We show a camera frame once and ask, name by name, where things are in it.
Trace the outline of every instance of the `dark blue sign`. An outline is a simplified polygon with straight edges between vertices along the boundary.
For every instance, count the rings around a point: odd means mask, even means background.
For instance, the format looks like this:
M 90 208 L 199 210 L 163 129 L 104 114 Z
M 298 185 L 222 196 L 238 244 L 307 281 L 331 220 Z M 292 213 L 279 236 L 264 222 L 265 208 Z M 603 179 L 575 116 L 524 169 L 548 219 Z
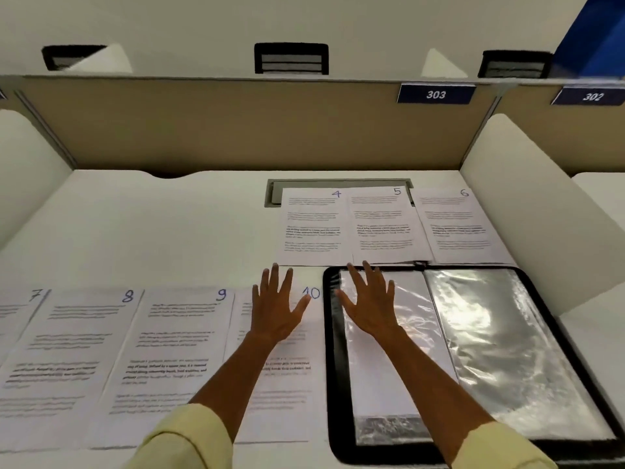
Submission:
M 562 87 L 551 105 L 622 105 L 625 89 L 615 87 Z
M 473 92 L 474 84 L 402 84 L 397 103 L 465 105 Z

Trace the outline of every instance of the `person's left hand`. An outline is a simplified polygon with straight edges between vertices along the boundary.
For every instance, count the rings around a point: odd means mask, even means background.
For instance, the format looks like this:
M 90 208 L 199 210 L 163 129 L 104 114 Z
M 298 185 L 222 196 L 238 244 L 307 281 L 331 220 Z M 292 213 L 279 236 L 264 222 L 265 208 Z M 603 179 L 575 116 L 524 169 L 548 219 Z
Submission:
M 252 327 L 250 333 L 258 338 L 268 339 L 276 345 L 286 339 L 302 320 L 302 315 L 311 300 L 309 294 L 302 296 L 295 309 L 289 307 L 289 293 L 293 282 L 293 268 L 286 272 L 280 290 L 278 284 L 277 263 L 263 270 L 261 286 L 252 288 Z

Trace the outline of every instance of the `person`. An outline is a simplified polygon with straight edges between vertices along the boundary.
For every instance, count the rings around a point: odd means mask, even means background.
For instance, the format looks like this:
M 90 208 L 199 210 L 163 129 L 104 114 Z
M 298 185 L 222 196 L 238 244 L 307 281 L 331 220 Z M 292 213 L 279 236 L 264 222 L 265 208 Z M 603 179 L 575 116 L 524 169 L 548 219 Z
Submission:
M 452 469 L 556 468 L 540 449 L 498 423 L 415 345 L 397 323 L 395 284 L 363 262 L 366 281 L 348 264 L 357 301 L 337 297 L 348 316 L 386 352 L 405 384 L 445 462 Z M 252 290 L 252 324 L 243 342 L 187 405 L 165 417 L 146 436 L 126 469 L 225 469 L 232 465 L 247 402 L 272 349 L 300 323 L 311 299 L 293 310 L 293 269 L 278 288 L 278 266 L 262 272 Z

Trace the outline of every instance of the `yellow shirt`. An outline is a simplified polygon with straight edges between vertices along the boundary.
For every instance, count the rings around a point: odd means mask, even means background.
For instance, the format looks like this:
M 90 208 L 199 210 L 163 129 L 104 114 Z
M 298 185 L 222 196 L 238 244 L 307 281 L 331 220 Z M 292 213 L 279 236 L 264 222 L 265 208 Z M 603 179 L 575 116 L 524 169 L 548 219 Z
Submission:
M 230 469 L 232 442 L 213 410 L 193 403 L 176 408 L 143 441 L 125 469 Z M 473 430 L 452 469 L 557 469 L 540 449 L 509 426 Z

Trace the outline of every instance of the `printed document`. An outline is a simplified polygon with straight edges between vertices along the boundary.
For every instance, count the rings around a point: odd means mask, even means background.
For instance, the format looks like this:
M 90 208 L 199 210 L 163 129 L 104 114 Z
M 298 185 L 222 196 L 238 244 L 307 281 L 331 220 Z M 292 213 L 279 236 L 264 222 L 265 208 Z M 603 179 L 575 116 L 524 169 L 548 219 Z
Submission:
M 312 299 L 302 322 L 280 342 L 262 369 L 236 443 L 309 441 L 323 433 L 325 354 L 321 286 L 294 283 L 291 308 L 303 294 Z M 226 358 L 241 344 L 251 326 L 251 289 L 236 293 L 226 345 Z
M 412 196 L 435 263 L 516 266 L 471 189 L 414 189 Z
M 0 451 L 77 446 L 142 295 L 50 293 L 0 368 Z
M 279 264 L 344 266 L 363 260 L 432 260 L 405 186 L 283 191 Z
M 361 275 L 366 281 L 364 272 Z M 413 342 L 457 381 L 438 315 L 425 277 L 420 271 L 384 273 L 395 281 L 395 316 Z M 340 286 L 353 303 L 354 283 L 347 271 L 340 273 Z M 343 311 L 348 347 L 349 380 L 355 417 L 414 417 L 416 406 L 382 347 L 358 328 Z
M 0 365 L 48 291 L 43 288 L 0 290 Z
M 225 288 L 147 290 L 86 446 L 136 447 L 188 403 L 223 362 L 233 299 Z

